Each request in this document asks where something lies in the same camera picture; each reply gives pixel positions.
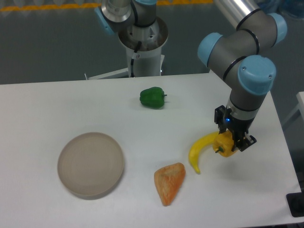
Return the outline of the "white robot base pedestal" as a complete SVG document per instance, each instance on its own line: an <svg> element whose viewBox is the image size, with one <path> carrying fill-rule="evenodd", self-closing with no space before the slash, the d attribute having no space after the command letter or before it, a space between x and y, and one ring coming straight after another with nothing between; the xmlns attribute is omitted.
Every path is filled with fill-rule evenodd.
<svg viewBox="0 0 304 228"><path fill-rule="evenodd" d="M162 47L168 34L166 23L159 17L148 27L132 25L120 31L118 37L126 51L127 68L92 76L88 80L160 76L164 60Z"/></svg>

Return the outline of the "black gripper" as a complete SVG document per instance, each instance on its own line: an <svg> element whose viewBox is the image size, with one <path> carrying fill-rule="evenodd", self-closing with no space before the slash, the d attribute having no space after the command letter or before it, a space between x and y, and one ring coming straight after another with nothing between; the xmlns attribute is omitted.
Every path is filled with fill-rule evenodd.
<svg viewBox="0 0 304 228"><path fill-rule="evenodd" d="M243 152L257 142L255 137L247 134L253 120L254 118L249 117L246 117L245 120L235 117L232 115L232 109L223 105L215 109L214 122L218 125L219 134L226 132L227 129L234 133L232 135L234 142L232 146L233 152L237 150Z"/></svg>

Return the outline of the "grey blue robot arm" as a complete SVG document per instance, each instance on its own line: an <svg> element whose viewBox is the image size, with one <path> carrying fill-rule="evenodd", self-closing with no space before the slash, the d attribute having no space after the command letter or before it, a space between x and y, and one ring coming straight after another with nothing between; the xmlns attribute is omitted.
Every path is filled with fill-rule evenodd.
<svg viewBox="0 0 304 228"><path fill-rule="evenodd" d="M276 76L274 63L260 52L286 37L287 24L252 0L217 0L215 5L236 31L228 37L207 35L198 57L231 88L228 103L215 109L214 121L220 134L231 132L232 150L243 151L256 142L248 130ZM156 15L156 1L104 0L95 13L105 31L117 33L125 47L129 77L160 75L168 29Z"/></svg>

